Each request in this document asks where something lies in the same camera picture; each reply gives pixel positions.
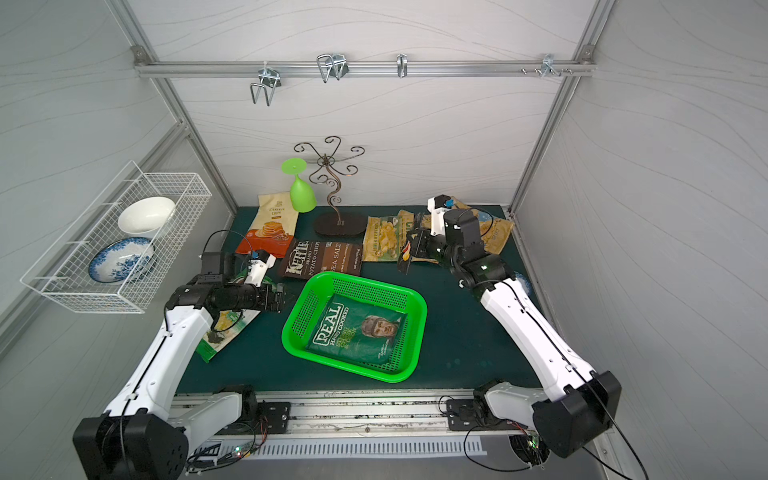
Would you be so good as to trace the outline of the metal double hook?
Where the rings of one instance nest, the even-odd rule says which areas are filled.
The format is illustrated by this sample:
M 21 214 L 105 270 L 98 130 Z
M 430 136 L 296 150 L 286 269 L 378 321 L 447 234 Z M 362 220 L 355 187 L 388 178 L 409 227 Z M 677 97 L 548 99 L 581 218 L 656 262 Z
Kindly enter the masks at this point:
M 282 86 L 281 74 L 264 64 L 257 73 L 257 80 L 250 84 L 250 93 L 253 104 L 257 104 L 262 98 L 267 106 L 273 102 L 276 90 Z

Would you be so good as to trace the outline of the white ceramic bowl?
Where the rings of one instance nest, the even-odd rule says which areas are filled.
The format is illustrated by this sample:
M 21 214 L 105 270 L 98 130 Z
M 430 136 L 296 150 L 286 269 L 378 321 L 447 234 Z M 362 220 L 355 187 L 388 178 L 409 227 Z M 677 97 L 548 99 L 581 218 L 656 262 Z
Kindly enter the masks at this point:
M 176 204 L 167 197 L 149 197 L 129 205 L 118 217 L 118 228 L 131 236 L 153 237 L 173 216 Z

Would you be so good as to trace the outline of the blue patterned ceramic bowl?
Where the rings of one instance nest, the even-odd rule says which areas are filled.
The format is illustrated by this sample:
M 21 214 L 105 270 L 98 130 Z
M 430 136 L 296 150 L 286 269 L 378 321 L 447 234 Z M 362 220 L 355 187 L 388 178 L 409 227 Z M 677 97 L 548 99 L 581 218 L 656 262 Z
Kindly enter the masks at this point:
M 88 274 L 98 283 L 139 280 L 155 262 L 155 248 L 145 237 L 129 237 L 101 250 L 90 262 Z

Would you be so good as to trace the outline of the orange cheddar chips bag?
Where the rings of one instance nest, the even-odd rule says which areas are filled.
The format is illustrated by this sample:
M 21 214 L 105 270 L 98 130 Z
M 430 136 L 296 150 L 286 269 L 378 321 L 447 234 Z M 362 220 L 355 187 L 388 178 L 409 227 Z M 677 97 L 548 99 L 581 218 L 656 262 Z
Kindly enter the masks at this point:
M 258 212 L 235 252 L 245 255 L 265 250 L 283 258 L 294 240 L 298 218 L 289 192 L 260 195 Z

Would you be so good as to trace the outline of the green seaweed snack bag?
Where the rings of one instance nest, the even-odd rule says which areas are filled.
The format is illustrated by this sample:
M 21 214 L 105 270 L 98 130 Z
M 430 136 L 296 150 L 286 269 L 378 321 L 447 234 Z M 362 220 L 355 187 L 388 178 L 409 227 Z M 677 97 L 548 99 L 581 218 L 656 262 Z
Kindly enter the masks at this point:
M 228 346 L 258 315 L 256 310 L 224 311 L 212 330 L 200 340 L 196 352 L 205 363 Z

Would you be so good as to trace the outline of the green plastic wine glass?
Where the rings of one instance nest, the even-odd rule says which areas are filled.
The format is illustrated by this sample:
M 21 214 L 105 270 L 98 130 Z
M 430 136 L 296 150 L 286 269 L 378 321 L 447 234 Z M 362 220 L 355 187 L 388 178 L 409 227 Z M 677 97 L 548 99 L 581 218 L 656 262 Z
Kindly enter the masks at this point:
M 292 176 L 289 196 L 293 208 L 298 213 L 308 213 L 317 206 L 317 200 L 313 188 L 301 178 L 301 174 L 307 169 L 307 163 L 301 158 L 290 158 L 281 165 L 284 174 Z

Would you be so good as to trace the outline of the green-label kettle chips bag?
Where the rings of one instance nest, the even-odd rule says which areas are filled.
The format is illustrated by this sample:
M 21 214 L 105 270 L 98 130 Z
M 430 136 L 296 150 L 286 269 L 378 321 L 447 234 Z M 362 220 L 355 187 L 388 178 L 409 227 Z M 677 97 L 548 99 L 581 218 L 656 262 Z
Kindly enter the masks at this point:
M 414 214 L 400 210 L 396 215 L 368 217 L 363 240 L 364 262 L 397 262 L 412 229 Z

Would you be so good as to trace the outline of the brown Kettle chips bag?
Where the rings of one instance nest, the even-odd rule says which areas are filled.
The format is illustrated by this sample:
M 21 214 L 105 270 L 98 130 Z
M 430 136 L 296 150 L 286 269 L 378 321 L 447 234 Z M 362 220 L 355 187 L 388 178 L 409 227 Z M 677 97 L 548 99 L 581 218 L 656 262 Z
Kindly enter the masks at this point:
M 326 271 L 359 276 L 362 260 L 362 244 L 294 240 L 281 261 L 279 274 L 301 280 Z

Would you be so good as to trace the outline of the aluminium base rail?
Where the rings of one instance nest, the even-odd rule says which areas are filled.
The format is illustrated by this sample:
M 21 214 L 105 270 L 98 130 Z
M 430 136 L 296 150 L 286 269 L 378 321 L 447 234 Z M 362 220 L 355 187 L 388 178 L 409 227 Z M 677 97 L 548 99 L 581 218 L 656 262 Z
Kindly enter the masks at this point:
M 483 438 L 523 435 L 510 421 L 477 421 L 469 389 L 265 391 L 254 429 L 227 427 L 203 461 L 480 458 Z

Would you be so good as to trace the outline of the aluminium top rail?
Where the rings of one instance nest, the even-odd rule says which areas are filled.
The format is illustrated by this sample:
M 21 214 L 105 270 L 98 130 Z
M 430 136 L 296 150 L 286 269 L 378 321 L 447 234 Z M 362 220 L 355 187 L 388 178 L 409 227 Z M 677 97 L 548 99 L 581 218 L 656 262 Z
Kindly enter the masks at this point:
M 533 60 L 423 60 L 408 57 L 408 75 L 399 78 L 396 73 L 396 56 L 383 61 L 349 60 L 346 78 L 539 78 L 523 76 L 521 68 L 536 68 L 542 58 Z M 567 77 L 591 76 L 597 70 L 592 57 L 587 54 L 575 60 L 555 59 L 559 68 L 570 68 Z M 310 61 L 154 61 L 135 64 L 142 78 L 257 78 L 264 64 L 277 70 L 281 79 L 321 79 L 316 60 Z

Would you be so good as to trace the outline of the dark metal ornament stand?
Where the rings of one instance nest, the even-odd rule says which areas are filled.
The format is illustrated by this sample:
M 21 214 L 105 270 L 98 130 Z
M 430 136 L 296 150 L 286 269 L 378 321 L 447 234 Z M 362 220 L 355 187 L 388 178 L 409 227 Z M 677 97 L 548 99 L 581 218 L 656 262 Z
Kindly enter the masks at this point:
M 314 231 L 322 237 L 361 237 L 367 228 L 367 217 L 359 213 L 342 211 L 339 206 L 342 179 L 355 176 L 359 172 L 358 166 L 353 164 L 352 160 L 364 155 L 366 150 L 363 146 L 353 145 L 347 157 L 338 159 L 336 155 L 342 145 L 342 139 L 339 136 L 330 135 L 324 139 L 324 143 L 333 146 L 331 153 L 319 152 L 311 142 L 299 142 L 293 147 L 296 153 L 311 150 L 316 155 L 317 168 L 309 174 L 308 180 L 313 185 L 326 185 L 330 188 L 326 202 L 332 212 L 322 213 L 315 219 Z

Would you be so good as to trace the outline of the green plastic basket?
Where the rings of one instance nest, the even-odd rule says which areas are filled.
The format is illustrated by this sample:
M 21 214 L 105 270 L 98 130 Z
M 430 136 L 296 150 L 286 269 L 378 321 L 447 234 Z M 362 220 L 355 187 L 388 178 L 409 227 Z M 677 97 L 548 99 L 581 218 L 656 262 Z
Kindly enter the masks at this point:
M 298 358 L 386 383 L 415 371 L 427 303 L 416 291 L 337 272 L 305 284 L 283 328 Z

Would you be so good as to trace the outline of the metal corner hook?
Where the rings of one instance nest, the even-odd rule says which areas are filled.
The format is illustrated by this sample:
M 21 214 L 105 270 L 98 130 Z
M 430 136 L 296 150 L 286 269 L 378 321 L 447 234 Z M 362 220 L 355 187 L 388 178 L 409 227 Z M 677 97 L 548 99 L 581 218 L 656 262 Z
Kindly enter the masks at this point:
M 570 76 L 573 71 L 570 68 L 559 68 L 555 65 L 555 59 L 552 55 L 546 55 L 542 60 L 541 63 L 536 67 L 532 69 L 528 68 L 521 68 L 520 73 L 523 76 L 530 76 L 535 75 L 539 78 L 547 78 L 547 77 L 564 77 L 564 76 Z

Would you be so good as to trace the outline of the blue Sea Salt chips bag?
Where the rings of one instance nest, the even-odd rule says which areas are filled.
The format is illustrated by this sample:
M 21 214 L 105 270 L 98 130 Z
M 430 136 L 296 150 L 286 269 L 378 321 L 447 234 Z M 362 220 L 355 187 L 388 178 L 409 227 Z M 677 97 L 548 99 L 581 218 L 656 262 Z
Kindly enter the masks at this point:
M 514 223 L 492 213 L 486 207 L 470 207 L 455 197 L 452 197 L 452 200 L 454 201 L 454 209 L 469 209 L 478 219 L 485 251 L 490 254 L 500 255 L 512 233 Z

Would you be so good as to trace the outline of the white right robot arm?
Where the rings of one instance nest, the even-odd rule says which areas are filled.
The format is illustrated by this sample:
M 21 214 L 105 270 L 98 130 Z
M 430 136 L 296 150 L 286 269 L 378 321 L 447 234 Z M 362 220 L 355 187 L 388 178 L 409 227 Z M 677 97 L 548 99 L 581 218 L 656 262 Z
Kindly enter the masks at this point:
M 497 254 L 487 252 L 479 219 L 446 195 L 429 200 L 430 225 L 420 217 L 398 259 L 408 272 L 416 258 L 448 269 L 479 301 L 527 359 L 540 386 L 489 383 L 476 392 L 481 414 L 524 425 L 549 451 L 566 458 L 614 426 L 622 386 L 597 372 L 558 334 L 528 296 L 522 281 Z

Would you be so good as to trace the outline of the metal clip hook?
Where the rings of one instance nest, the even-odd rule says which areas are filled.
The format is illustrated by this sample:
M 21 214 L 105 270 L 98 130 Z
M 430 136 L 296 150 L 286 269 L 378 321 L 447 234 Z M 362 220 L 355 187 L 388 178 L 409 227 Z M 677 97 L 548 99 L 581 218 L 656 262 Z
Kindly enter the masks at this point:
M 316 64 L 323 83 L 327 83 L 331 78 L 341 80 L 349 73 L 346 56 L 340 53 L 321 54 L 317 57 Z

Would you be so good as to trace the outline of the small metal hook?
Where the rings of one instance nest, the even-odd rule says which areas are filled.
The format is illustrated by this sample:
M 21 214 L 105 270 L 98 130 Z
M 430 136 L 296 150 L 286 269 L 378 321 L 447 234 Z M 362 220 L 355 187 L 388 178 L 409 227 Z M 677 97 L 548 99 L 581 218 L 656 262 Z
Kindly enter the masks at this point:
M 396 73 L 399 78 L 406 78 L 408 75 L 408 57 L 406 54 L 398 54 L 396 57 Z

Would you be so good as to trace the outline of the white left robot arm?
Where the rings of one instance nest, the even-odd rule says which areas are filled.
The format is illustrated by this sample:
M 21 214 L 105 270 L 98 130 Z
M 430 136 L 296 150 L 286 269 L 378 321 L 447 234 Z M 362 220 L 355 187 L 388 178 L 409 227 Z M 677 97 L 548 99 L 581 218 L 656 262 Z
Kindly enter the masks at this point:
M 243 281 L 234 279 L 232 257 L 207 252 L 202 271 L 178 287 L 163 320 L 126 385 L 97 417 L 80 421 L 72 442 L 89 479 L 177 479 L 194 468 L 204 442 L 233 424 L 248 428 L 260 445 L 266 426 L 253 389 L 235 386 L 175 416 L 171 407 L 197 346 L 227 310 L 278 312 L 283 288 L 265 282 L 276 259 L 251 253 Z

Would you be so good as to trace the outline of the small blue patterned bowl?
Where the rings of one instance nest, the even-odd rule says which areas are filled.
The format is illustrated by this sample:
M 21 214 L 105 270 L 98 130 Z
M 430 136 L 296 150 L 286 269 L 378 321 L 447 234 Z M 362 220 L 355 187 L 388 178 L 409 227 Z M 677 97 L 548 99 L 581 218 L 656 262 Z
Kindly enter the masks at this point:
M 515 280 L 521 285 L 521 287 L 524 290 L 526 296 L 529 299 L 533 299 L 534 298 L 534 292 L 533 292 L 533 288 L 532 288 L 532 285 L 531 285 L 530 281 L 521 272 L 515 271 L 514 275 L 515 275 Z

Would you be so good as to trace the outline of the green Real chips bag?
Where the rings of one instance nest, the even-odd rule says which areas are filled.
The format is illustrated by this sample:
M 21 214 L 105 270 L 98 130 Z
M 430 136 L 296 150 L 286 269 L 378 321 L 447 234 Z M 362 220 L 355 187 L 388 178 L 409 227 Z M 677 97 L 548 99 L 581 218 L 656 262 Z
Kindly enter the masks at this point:
M 352 298 L 333 295 L 324 308 L 306 350 L 352 364 L 390 362 L 407 315 Z

